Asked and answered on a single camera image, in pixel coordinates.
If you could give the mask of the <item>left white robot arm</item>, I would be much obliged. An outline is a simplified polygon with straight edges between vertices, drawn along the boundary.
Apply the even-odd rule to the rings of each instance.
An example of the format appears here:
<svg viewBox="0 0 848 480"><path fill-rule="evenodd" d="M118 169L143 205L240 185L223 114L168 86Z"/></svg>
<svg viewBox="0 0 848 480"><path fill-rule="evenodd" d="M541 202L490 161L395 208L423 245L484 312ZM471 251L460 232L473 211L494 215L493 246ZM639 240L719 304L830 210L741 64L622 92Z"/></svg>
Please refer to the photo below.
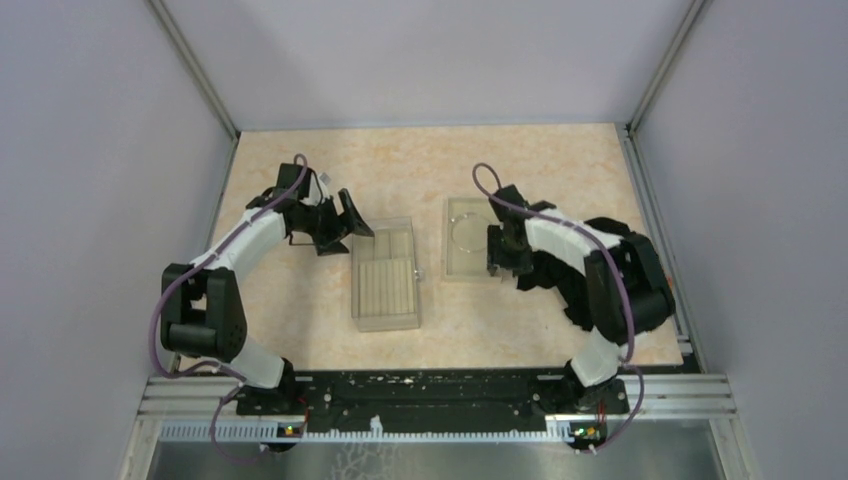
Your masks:
<svg viewBox="0 0 848 480"><path fill-rule="evenodd" d="M300 399L294 367L250 337L239 283L296 233L309 236L318 256L346 254L345 238L374 234L349 191L331 194L302 154L280 164L275 184L246 205L221 240L191 262L163 271L150 353L164 349L195 358L198 368L209 366L261 389L261 401L273 412L292 411Z"/></svg>

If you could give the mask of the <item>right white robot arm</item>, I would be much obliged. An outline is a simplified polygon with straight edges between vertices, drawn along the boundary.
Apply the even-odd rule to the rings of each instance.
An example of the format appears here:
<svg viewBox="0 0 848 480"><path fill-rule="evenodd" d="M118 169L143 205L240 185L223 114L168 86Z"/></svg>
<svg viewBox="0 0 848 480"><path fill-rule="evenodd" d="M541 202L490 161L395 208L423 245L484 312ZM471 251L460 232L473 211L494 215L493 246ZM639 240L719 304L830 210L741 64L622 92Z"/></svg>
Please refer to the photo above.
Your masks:
<svg viewBox="0 0 848 480"><path fill-rule="evenodd" d="M601 385L633 358L637 336L676 312L655 246L611 218L577 221L549 202L529 204L514 185L488 200L498 220L487 230L490 274L509 273L520 291L557 291L566 317L589 334L567 361L563 385L567 406L588 412Z"/></svg>

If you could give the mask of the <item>silver wire bangle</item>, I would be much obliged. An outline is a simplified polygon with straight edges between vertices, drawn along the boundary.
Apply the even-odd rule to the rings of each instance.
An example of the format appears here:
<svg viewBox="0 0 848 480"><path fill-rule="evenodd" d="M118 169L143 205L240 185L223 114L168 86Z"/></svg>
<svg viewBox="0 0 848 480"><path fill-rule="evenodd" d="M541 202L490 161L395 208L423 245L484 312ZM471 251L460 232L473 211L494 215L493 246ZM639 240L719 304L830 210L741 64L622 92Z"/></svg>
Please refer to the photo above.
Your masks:
<svg viewBox="0 0 848 480"><path fill-rule="evenodd" d="M492 220L477 212L463 212L448 222L449 243L463 253L478 253L487 248L487 230Z"/></svg>

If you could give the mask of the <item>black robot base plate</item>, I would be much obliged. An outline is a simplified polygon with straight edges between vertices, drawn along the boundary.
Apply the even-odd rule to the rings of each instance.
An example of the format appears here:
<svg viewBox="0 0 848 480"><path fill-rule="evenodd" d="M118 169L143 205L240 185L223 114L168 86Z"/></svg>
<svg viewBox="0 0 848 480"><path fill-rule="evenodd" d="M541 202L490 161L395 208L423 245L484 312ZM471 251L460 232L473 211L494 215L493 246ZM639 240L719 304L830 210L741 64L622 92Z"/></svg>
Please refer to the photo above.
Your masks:
<svg viewBox="0 0 848 480"><path fill-rule="evenodd" d="M546 416L626 415L622 380L581 387L564 368L311 371L274 389L245 386L243 416L304 415L309 433L540 432Z"/></svg>

